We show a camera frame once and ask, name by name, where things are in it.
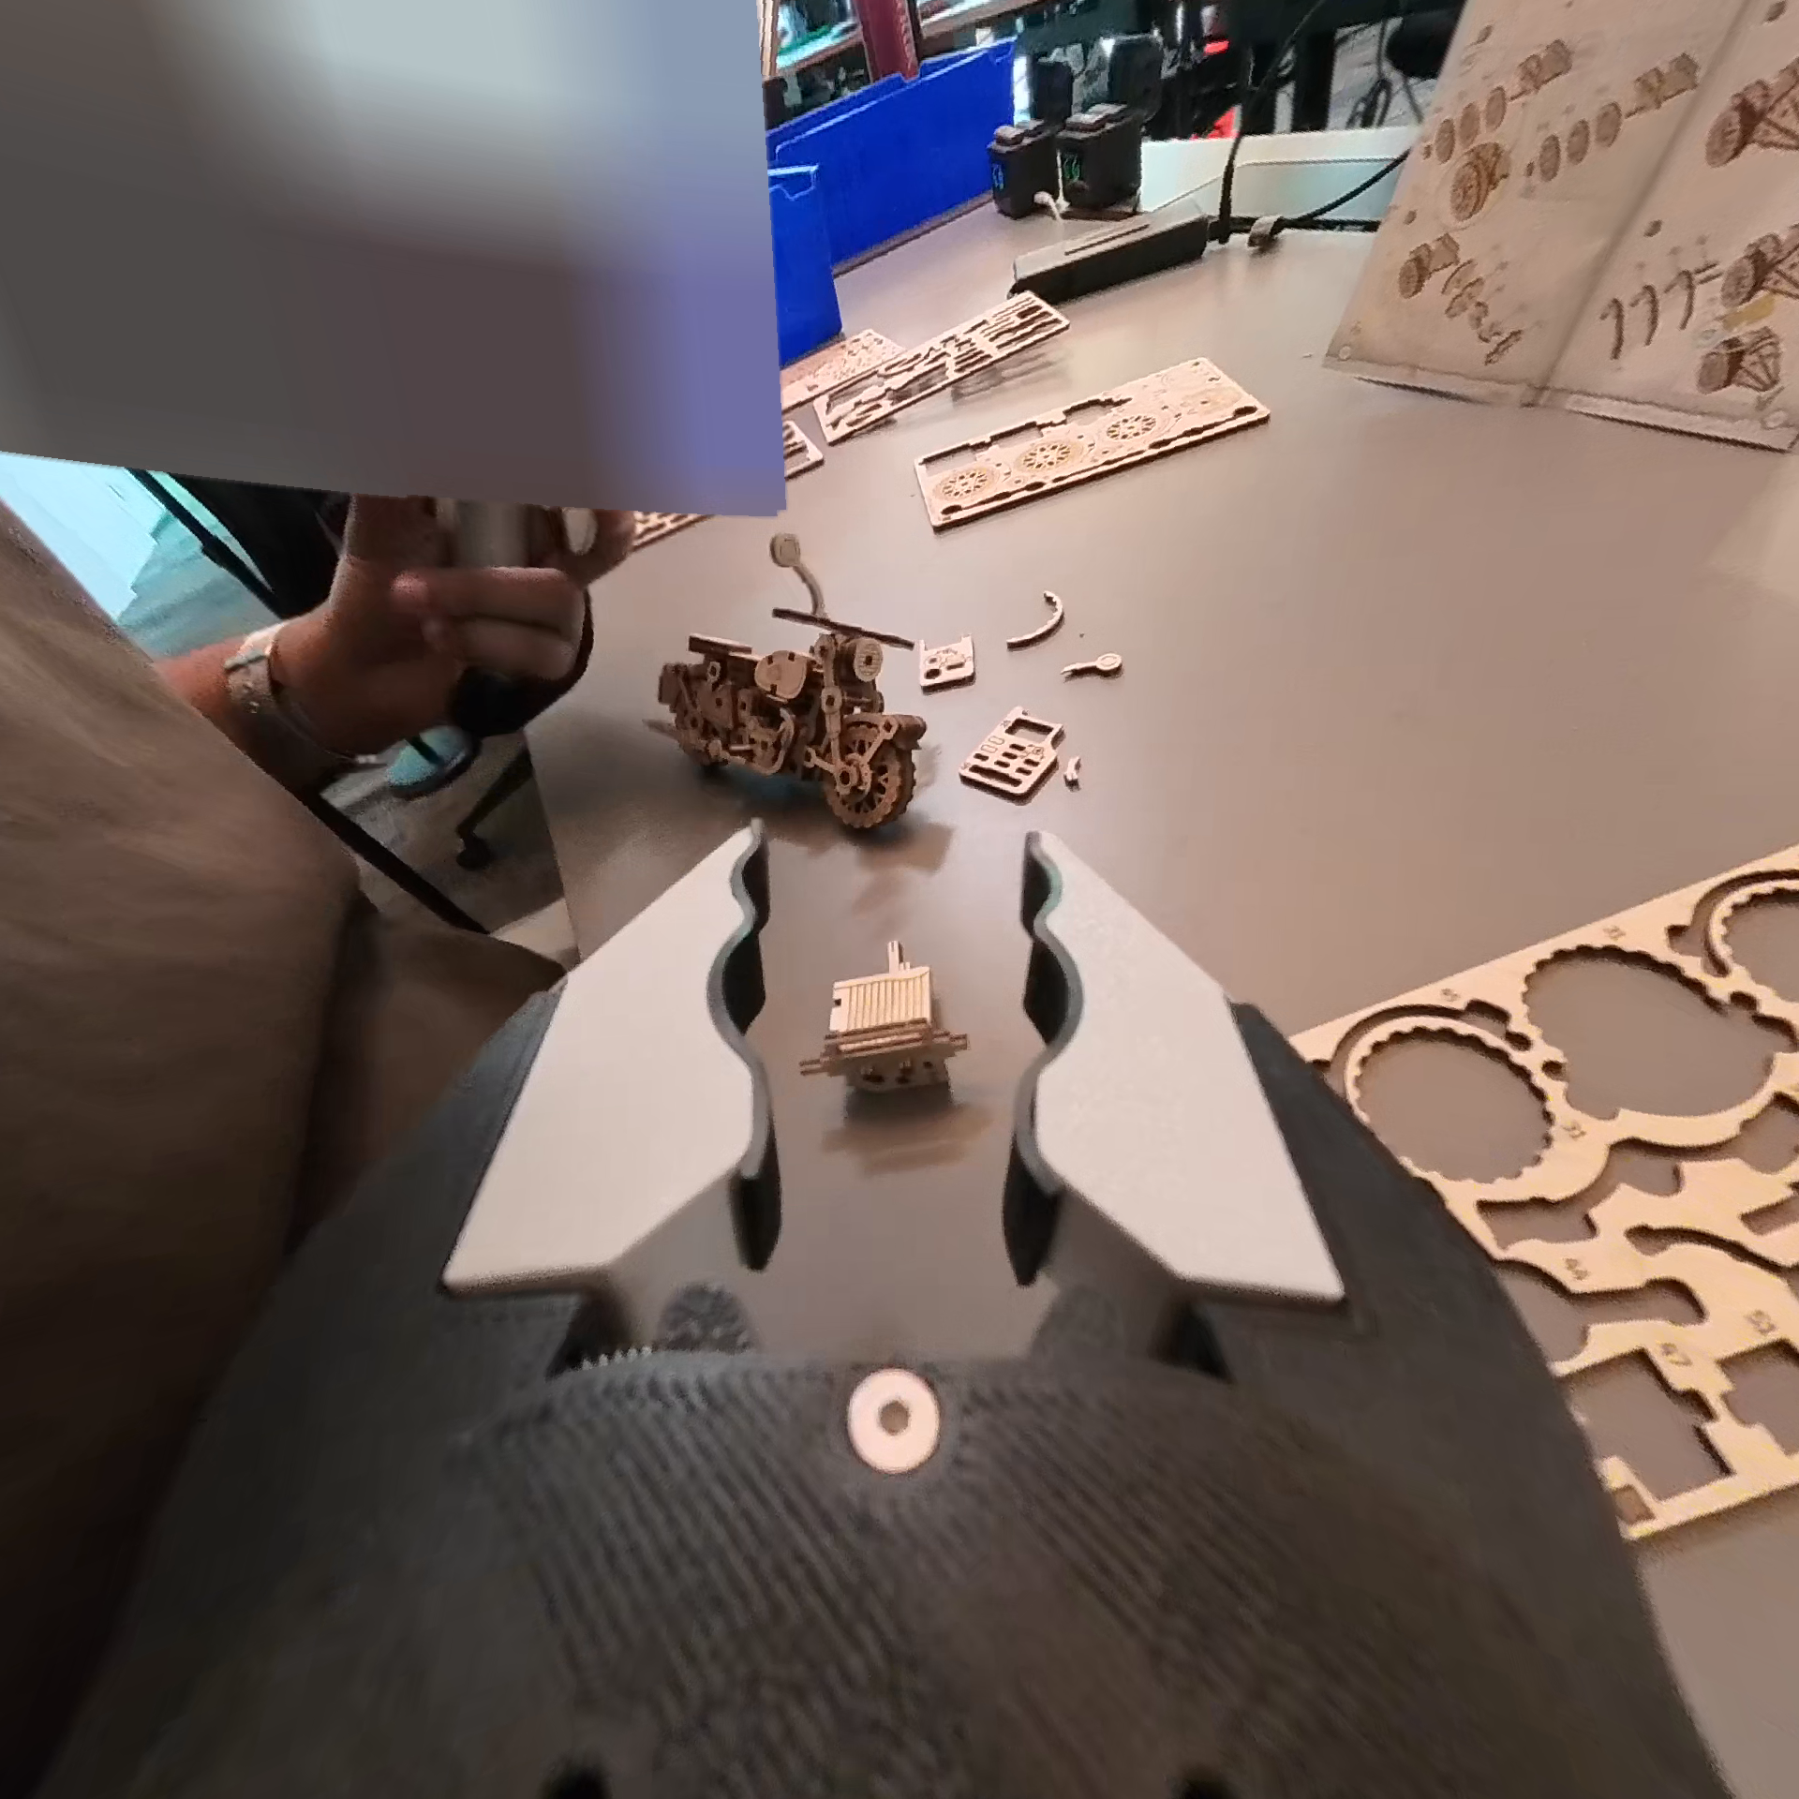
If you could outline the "black office chair base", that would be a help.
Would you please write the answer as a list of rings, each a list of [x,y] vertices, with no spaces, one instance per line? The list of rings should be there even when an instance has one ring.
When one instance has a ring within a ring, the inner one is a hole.
[[[562,901],[562,877],[533,777],[477,828],[482,841],[489,847],[489,863],[465,870],[455,861],[462,847],[455,823],[523,752],[523,736],[492,738],[455,783],[426,798],[404,798],[383,763],[336,780],[328,801],[413,865],[451,903],[485,928],[500,929]]]

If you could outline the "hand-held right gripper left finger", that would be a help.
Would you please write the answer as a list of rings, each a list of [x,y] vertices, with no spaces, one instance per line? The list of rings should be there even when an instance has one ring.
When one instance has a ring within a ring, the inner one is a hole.
[[[657,1310],[772,1263],[769,837],[739,830],[556,990],[445,1263],[454,1294],[594,1294]]]

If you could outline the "pile of wooden puzzle pieces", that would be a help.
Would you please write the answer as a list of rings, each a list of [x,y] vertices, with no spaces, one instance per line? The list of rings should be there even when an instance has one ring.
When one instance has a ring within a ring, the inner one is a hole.
[[[803,560],[799,535],[772,535],[772,564],[797,572],[812,607],[773,610],[818,632],[807,648],[757,651],[721,638],[689,638],[693,661],[665,663],[657,704],[689,760],[760,777],[818,780],[849,830],[901,821],[914,798],[917,713],[895,713],[881,696],[889,648],[910,638],[831,618],[822,585]]]

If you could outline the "blue plastic bin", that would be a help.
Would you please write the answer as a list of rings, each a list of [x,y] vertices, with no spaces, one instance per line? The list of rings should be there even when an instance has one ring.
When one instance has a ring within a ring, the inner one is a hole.
[[[1015,119],[1013,64],[1013,39],[993,39],[769,132],[773,170],[818,170],[833,266],[993,196],[989,146]]]
[[[841,336],[833,242],[821,170],[772,165],[772,247],[777,282],[777,363],[789,369]]]

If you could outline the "wooden sheet with gear parts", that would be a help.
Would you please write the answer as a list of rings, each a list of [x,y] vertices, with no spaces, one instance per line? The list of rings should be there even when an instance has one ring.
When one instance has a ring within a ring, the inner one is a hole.
[[[931,529],[946,533],[1263,423],[1268,404],[1195,357],[934,451],[914,485]]]

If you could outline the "small wooden model subassembly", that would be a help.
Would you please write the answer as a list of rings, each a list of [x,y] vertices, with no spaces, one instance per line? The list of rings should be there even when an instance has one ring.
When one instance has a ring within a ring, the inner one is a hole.
[[[822,1046],[799,1067],[851,1093],[928,1093],[952,1082],[952,1058],[967,1046],[967,1036],[940,1021],[934,970],[892,940],[881,972],[833,985]]]

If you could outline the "person's left hand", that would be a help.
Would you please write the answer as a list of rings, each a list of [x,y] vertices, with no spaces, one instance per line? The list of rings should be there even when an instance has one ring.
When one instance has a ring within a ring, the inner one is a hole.
[[[328,601],[273,654],[281,698],[334,752],[380,752],[451,720],[462,676],[562,680],[589,601],[551,567],[460,571],[434,501],[359,495]]]

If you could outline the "clear plastic bag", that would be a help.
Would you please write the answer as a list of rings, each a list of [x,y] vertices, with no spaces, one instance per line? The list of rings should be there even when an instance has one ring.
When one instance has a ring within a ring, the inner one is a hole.
[[[1465,5],[1327,357],[1795,446],[1795,5]]]

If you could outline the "wooden grille piece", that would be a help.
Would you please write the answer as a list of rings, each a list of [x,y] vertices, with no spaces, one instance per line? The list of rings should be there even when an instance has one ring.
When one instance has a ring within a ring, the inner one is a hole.
[[[996,798],[1029,801],[1059,770],[1062,745],[1062,723],[1013,708],[959,765],[959,780]]]

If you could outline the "wooden sheet with slender parts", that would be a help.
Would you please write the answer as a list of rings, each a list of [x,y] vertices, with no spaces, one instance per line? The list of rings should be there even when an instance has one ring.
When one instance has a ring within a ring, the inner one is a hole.
[[[822,446],[860,438],[925,399],[950,391],[1000,362],[1045,346],[1070,328],[1036,295],[1015,295],[917,348],[896,351],[836,391],[818,399]]]

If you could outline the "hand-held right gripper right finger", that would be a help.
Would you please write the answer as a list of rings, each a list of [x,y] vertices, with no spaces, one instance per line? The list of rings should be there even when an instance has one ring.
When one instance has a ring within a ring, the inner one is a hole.
[[[1000,1237],[1023,1288],[1126,1314],[1347,1304],[1222,983],[1054,834],[1023,841],[1023,1014]]]

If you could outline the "metal wristwatch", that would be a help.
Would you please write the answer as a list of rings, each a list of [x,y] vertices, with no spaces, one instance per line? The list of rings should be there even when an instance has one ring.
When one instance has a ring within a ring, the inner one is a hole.
[[[284,790],[306,797],[343,780],[362,760],[324,747],[304,708],[289,698],[278,680],[284,625],[243,638],[225,663],[225,683],[252,760]]]

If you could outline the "black battery charger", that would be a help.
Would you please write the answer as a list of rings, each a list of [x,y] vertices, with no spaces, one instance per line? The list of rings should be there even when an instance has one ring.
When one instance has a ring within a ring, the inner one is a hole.
[[[1129,215],[1143,196],[1143,117],[1133,106],[1077,112],[1056,132],[1059,198],[1070,215]]]
[[[989,144],[989,185],[998,215],[1026,221],[1059,204],[1059,126],[1005,124]]]

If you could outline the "black power adapter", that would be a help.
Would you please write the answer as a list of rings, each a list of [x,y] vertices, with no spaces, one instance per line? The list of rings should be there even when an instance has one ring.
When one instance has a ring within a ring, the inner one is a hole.
[[[1162,209],[1139,215],[1100,237],[1059,242],[1015,260],[1009,296],[1045,303],[1085,299],[1117,286],[1153,278],[1206,257],[1216,219],[1206,209]]]

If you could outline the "wooden sheet with round cutouts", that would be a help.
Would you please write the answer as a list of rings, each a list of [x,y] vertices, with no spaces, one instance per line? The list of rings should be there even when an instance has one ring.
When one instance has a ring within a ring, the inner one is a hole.
[[[1795,1000],[1753,972],[1732,928],[1753,906],[1795,901],[1795,847],[1783,847],[1606,914],[1538,945],[1421,985],[1294,1037],[1294,1049],[1372,1126],[1365,1086],[1384,1049],[1453,1043],[1505,1067],[1541,1110],[1538,1147],[1495,1182],[1406,1172],[1434,1186],[1447,1213],[1501,1271],[1537,1274],[1573,1302],[1687,1291],[1694,1323],[1584,1314],[1579,1351],[1551,1363],[1573,1382],[1638,1363],[1672,1403],[1699,1408],[1694,1432],[1713,1473],[1656,1497],[1628,1460],[1606,1454],[1598,1475],[1628,1543],[1668,1535],[1795,1489],[1795,1452],[1752,1423],[1732,1368],[1760,1353],[1795,1353],[1795,1225],[1764,1228],[1795,1201],[1795,1158],[1773,1169],[1744,1158],[1744,1132],[1795,1110],[1795,1046],[1775,1046],[1752,1089],[1703,1113],[1576,1101],[1570,1053],[1530,1014],[1555,967],[1613,959],[1674,978],[1713,1017],[1747,1017],[1795,1037]]]

